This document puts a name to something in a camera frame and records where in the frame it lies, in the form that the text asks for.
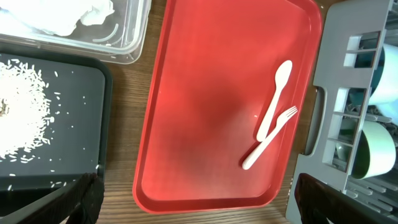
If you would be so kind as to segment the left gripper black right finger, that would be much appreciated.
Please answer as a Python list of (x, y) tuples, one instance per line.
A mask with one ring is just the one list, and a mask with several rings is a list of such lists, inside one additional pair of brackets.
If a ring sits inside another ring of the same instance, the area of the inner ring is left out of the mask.
[(294, 196), (304, 224), (395, 223), (306, 173), (298, 176)]

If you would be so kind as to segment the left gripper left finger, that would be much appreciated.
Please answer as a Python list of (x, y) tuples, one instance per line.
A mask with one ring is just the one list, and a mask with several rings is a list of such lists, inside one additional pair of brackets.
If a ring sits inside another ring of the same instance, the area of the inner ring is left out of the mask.
[(95, 173), (79, 179), (1, 218), (1, 224), (96, 223), (104, 183)]

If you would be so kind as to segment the green bowl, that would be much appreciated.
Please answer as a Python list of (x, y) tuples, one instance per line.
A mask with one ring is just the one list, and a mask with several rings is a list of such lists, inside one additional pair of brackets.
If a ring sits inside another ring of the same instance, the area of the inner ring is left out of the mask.
[(392, 136), (381, 124), (363, 123), (351, 175), (366, 179), (388, 173), (396, 163), (396, 147)]

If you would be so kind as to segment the white plastic fork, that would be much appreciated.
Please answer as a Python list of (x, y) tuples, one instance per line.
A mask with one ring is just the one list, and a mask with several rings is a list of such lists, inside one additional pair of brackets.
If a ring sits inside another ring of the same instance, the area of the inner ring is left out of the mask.
[(251, 153), (247, 156), (247, 158), (243, 161), (242, 168), (244, 170), (248, 170), (252, 167), (252, 165), (257, 161), (260, 155), (265, 151), (267, 146), (272, 142), (272, 140), (276, 137), (279, 131), (284, 127), (284, 125), (288, 122), (290, 118), (292, 118), (298, 109), (296, 106), (293, 106), (283, 113), (279, 115), (276, 121), (275, 128), (271, 131), (271, 133), (263, 140)]

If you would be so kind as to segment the rice and food scraps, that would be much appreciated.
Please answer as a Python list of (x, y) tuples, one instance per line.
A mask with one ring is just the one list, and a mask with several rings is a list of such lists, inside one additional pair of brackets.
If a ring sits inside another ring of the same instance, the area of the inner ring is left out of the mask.
[(18, 58), (1, 62), (1, 161), (17, 161), (20, 150), (51, 144), (45, 131), (55, 122), (52, 100), (45, 90), (49, 82), (41, 70)]

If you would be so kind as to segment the light blue bowl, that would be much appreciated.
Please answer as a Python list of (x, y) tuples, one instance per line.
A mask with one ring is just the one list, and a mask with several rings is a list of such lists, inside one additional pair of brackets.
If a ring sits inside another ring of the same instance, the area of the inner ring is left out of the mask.
[(371, 82), (369, 105), (397, 125), (397, 47), (384, 44)]

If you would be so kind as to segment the white plastic spoon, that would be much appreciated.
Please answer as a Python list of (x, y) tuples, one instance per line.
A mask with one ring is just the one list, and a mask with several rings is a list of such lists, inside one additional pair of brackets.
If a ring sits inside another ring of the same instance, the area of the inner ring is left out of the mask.
[(259, 142), (262, 142), (267, 137), (267, 133), (269, 131), (277, 103), (279, 101), (282, 90), (284, 89), (284, 87), (286, 86), (286, 84), (289, 80), (289, 77), (290, 77), (290, 74), (292, 71), (292, 67), (293, 67), (292, 61), (286, 60), (279, 66), (279, 68), (277, 69), (277, 71), (275, 73), (274, 96), (272, 97), (271, 103), (264, 115), (264, 118), (261, 122), (259, 130), (256, 134), (256, 140)]

